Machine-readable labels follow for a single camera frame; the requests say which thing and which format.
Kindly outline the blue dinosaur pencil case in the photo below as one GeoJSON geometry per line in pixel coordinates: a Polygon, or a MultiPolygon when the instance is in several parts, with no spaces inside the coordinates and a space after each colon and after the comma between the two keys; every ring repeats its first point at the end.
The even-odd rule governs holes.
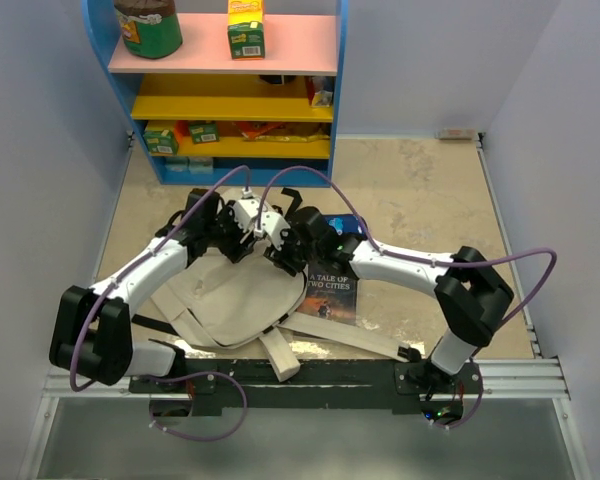
{"type": "Polygon", "coordinates": [[[353,214],[326,215],[325,220],[338,235],[348,233],[364,234],[360,222],[353,214]]]}

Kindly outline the dark tale of two cities book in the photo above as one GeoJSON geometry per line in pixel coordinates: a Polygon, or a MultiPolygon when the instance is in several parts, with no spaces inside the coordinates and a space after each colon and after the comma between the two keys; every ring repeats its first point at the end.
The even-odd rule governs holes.
{"type": "Polygon", "coordinates": [[[355,279],[327,272],[318,264],[308,267],[308,283],[299,313],[354,325],[358,298],[355,279]]]}

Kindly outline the cream canvas backpack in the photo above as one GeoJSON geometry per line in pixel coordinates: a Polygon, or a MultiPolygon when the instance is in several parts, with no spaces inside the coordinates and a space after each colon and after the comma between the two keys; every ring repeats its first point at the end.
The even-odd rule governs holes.
{"type": "Polygon", "coordinates": [[[159,318],[136,315],[133,323],[180,338],[183,349],[229,352],[260,344],[281,382],[300,370],[289,332],[304,341],[331,341],[383,358],[420,360],[420,344],[299,313],[309,265],[290,276],[265,259],[263,248],[238,264],[213,249],[151,295],[159,318]]]}

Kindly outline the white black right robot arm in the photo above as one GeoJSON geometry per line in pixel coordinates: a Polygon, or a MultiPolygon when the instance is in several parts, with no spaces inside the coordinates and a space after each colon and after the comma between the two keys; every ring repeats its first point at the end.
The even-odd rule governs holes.
{"type": "Polygon", "coordinates": [[[289,217],[260,212],[254,233],[269,240],[265,256],[278,268],[296,274],[315,262],[334,276],[382,281],[415,290],[438,301],[447,330],[431,352],[425,369],[428,386],[449,392],[461,380],[461,368],[486,347],[513,301],[506,281],[471,247],[454,254],[393,250],[366,233],[338,233],[315,207],[289,217]]]}

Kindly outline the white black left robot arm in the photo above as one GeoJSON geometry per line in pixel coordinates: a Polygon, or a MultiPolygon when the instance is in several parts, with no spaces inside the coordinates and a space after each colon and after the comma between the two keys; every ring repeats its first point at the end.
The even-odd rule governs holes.
{"type": "Polygon", "coordinates": [[[176,361],[176,348],[134,342],[132,321],[152,294],[209,248],[234,262],[250,253],[260,203],[249,189],[237,200],[225,200],[216,191],[194,188],[185,208],[171,215],[129,263],[89,287],[69,287],[60,298],[49,360],[69,372],[71,388],[80,390],[78,377],[113,385],[124,377],[151,376],[165,392],[180,390],[187,368],[176,361]]]}

